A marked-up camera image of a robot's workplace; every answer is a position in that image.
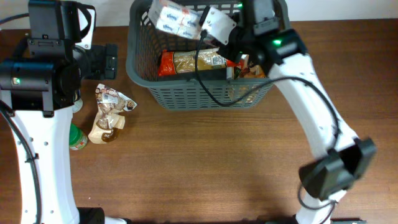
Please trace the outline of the orange Nescafe coffee pouch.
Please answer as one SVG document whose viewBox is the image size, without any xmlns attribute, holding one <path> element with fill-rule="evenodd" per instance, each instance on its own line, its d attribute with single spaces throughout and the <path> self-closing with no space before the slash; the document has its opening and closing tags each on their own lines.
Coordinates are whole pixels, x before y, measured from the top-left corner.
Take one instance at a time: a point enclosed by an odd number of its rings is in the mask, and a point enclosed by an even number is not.
<svg viewBox="0 0 398 224">
<path fill-rule="evenodd" d="M 249 61 L 249 55 L 243 54 L 239 63 L 226 60 L 226 77 L 228 80 L 239 78 L 265 78 L 266 75 L 259 65 Z"/>
</svg>

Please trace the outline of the Kleenex tissue multipack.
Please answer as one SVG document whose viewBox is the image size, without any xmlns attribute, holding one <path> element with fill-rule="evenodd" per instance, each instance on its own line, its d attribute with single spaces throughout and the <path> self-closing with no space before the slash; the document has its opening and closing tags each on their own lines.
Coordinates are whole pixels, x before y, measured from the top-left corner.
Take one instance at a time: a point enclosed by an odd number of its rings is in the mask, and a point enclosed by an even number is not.
<svg viewBox="0 0 398 224">
<path fill-rule="evenodd" d="M 199 40 L 201 14 L 173 1 L 153 0 L 148 17 L 160 31 L 191 40 Z"/>
</svg>

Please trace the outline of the spaghetti packet red ends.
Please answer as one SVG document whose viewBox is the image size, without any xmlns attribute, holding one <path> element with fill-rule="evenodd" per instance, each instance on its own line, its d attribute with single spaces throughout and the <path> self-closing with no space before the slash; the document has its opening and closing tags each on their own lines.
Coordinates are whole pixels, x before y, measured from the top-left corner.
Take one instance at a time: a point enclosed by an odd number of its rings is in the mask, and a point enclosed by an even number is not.
<svg viewBox="0 0 398 224">
<path fill-rule="evenodd" d="M 217 53 L 219 48 L 203 49 L 198 53 L 198 71 L 217 70 L 227 67 L 244 68 L 248 64 L 248 55 L 242 55 L 238 63 L 228 60 Z M 189 52 L 168 52 L 164 50 L 160 58 L 158 75 L 160 77 L 192 73 L 195 71 L 196 50 Z"/>
</svg>

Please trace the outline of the brown snack pouch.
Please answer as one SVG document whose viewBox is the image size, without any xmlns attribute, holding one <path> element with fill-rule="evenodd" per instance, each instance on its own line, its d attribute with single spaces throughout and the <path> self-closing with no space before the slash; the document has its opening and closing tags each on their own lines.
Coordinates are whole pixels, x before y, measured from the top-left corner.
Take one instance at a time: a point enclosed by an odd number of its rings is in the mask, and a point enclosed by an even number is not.
<svg viewBox="0 0 398 224">
<path fill-rule="evenodd" d="M 137 103 L 104 84 L 98 84 L 95 97 L 98 112 L 88 139 L 94 144 L 107 144 L 116 140 L 124 128 L 126 120 L 120 113 L 132 111 Z"/>
</svg>

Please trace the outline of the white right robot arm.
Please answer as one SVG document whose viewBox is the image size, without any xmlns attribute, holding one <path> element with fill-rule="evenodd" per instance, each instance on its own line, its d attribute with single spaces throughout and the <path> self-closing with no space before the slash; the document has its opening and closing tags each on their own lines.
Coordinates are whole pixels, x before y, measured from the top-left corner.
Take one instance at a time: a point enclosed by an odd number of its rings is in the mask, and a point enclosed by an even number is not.
<svg viewBox="0 0 398 224">
<path fill-rule="evenodd" d="M 315 160 L 299 169 L 300 210 L 289 223 L 330 223 L 337 203 L 362 178 L 377 148 L 345 123 L 320 83 L 312 58 L 291 27 L 284 1 L 242 1 L 234 16 L 206 7 L 201 37 L 212 37 L 219 54 L 242 55 L 262 68 L 301 124 Z"/>
</svg>

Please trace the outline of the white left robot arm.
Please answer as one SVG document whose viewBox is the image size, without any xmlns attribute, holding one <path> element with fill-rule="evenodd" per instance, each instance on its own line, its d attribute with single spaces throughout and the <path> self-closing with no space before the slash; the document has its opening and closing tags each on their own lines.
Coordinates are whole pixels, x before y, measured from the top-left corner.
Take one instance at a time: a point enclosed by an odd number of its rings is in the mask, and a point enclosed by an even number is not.
<svg viewBox="0 0 398 224">
<path fill-rule="evenodd" d="M 76 1 L 29 1 L 30 32 L 1 62 L 1 114 L 12 130 L 22 223 L 121 223 L 100 207 L 78 207 L 70 128 L 81 81 L 91 71 L 96 9 Z"/>
</svg>

